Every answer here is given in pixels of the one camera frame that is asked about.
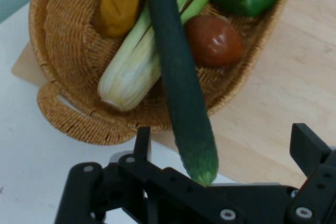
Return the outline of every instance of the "woven basket rim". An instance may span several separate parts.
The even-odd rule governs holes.
[[[83,113],[93,116],[94,118],[101,120],[104,123],[110,123],[110,124],[123,124],[126,126],[130,126],[132,128],[136,128],[137,126],[133,125],[133,122],[130,122],[129,120],[123,118],[123,117],[117,117],[117,118],[111,118],[107,120],[106,117],[108,117],[108,113],[106,112],[99,112],[95,113],[95,111],[92,111],[90,108],[90,105],[84,103],[83,101],[79,101],[75,95],[71,93],[70,90],[67,89],[67,87],[64,87],[61,82],[57,80],[57,76],[53,72],[53,66],[51,66],[48,61],[46,60],[45,54],[43,54],[43,48],[44,43],[42,40],[39,39],[40,29],[38,27],[38,24],[35,20],[35,16],[38,11],[41,10],[41,8],[46,9],[47,4],[42,4],[42,0],[31,0],[30,1],[30,7],[29,7],[29,34],[30,34],[30,40],[33,46],[33,50],[37,59],[38,64],[40,65],[40,68],[44,75],[47,77],[49,82],[53,83],[55,87],[59,90],[59,93],[64,96],[64,98],[72,104],[75,108],[81,110]],[[255,64],[257,60],[259,59],[260,54],[262,53],[262,50],[267,43],[270,35],[272,34],[272,31],[276,27],[278,23],[278,17],[280,16],[285,3],[287,0],[277,0],[277,4],[274,6],[274,9],[271,13],[271,15],[274,18],[270,18],[265,23],[266,29],[263,29],[263,31],[257,36],[256,43],[254,45],[254,49],[251,53],[251,56],[247,57],[242,67],[239,69],[239,72],[231,83],[229,84],[227,90],[225,91],[225,94],[223,93],[218,99],[216,99],[209,107],[208,107],[208,114],[213,115],[218,110],[220,110],[225,104],[230,102],[233,97],[239,92],[241,87],[245,84],[248,77],[252,73]],[[158,123],[158,124],[151,124],[151,126],[154,127],[154,131],[162,131],[162,130],[168,130],[170,129],[169,123]]]

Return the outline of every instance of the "basket handle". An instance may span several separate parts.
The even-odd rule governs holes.
[[[82,142],[114,145],[124,143],[136,135],[134,129],[102,122],[69,107],[61,100],[59,89],[51,82],[39,89],[37,103],[52,126]]]

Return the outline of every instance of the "wooden table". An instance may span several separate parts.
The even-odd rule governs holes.
[[[336,0],[289,0],[255,71],[211,120],[222,174],[300,186],[305,177],[289,155],[292,123],[336,145]],[[176,149],[172,133],[157,138]]]

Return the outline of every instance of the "white surface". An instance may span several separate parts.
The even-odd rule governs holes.
[[[111,155],[134,146],[134,140],[107,147],[78,142],[45,120],[36,102],[38,88],[11,74],[29,40],[28,8],[0,24],[0,223],[7,224],[53,223],[72,166],[97,162],[105,167]],[[156,142],[152,162],[186,174],[178,154]],[[215,182],[232,181],[219,175]],[[134,222],[114,211],[106,223]]]

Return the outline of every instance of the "zucchini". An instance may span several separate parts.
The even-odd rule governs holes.
[[[149,11],[175,144],[190,178],[209,186],[217,148],[176,0],[149,0]]]

